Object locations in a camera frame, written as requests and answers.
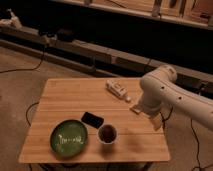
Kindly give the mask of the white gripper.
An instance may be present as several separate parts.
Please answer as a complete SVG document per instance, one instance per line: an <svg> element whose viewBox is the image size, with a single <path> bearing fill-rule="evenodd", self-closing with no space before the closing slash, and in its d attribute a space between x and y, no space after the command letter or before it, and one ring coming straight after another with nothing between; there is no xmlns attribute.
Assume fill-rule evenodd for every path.
<svg viewBox="0 0 213 171"><path fill-rule="evenodd" d="M162 103L157 100L141 99L139 105L133 105L130 110L136 114L141 112L147 114L149 117L156 116L161 110ZM162 126L161 116L158 115L154 118L154 129L158 130Z"/></svg>

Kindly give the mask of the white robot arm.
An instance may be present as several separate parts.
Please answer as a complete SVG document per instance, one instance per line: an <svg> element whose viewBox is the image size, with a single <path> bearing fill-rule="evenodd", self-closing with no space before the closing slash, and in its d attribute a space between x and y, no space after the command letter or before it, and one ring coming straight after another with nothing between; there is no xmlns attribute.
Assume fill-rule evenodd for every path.
<svg viewBox="0 0 213 171"><path fill-rule="evenodd" d="M168 103L213 131L213 100L177 86L176 80L177 72L171 65L146 73L140 79L142 96L131 110L153 117L160 112L163 103Z"/></svg>

